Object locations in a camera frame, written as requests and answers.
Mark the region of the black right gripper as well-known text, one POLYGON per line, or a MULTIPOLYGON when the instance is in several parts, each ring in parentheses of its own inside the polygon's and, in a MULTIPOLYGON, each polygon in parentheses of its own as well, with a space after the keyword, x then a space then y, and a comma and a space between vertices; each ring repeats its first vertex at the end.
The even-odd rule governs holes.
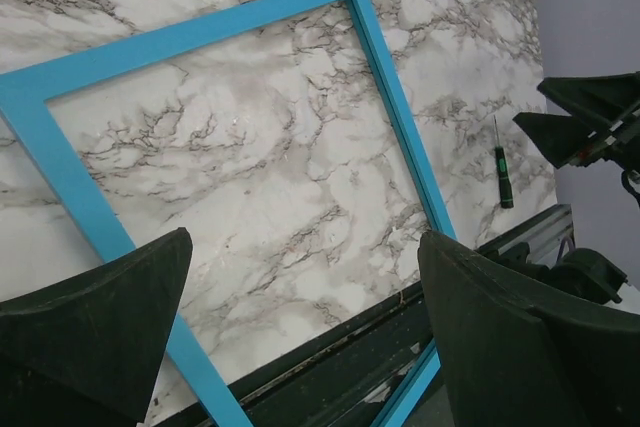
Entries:
POLYGON ((615 162, 639 181, 639 72, 596 77, 547 77, 538 91, 555 105, 589 120, 614 120, 593 130, 572 116, 521 112, 514 122, 555 168, 615 162))

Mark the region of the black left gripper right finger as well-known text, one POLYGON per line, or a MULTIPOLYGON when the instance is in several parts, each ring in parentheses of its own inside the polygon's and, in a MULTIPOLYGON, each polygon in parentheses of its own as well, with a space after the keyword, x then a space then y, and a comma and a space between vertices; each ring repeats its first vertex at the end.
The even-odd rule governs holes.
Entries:
POLYGON ((501 266, 439 232, 418 249, 458 426, 636 426, 639 317, 501 266))

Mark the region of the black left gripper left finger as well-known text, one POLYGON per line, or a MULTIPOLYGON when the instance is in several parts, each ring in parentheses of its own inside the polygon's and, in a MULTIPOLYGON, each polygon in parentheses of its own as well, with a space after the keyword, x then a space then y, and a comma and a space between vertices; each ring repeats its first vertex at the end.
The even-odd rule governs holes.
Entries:
POLYGON ((4 426, 136 426, 149 408, 192 257, 178 228, 1 304, 4 426))

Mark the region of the blue wooden picture frame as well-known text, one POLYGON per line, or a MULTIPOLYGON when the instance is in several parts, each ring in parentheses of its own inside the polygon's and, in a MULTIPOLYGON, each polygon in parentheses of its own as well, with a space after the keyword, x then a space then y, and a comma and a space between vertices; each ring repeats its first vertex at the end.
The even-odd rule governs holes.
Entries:
POLYGON ((223 381, 398 278, 449 214, 371 0, 255 0, 5 74, 1 113, 104 260, 185 222, 169 353, 222 426, 223 381))

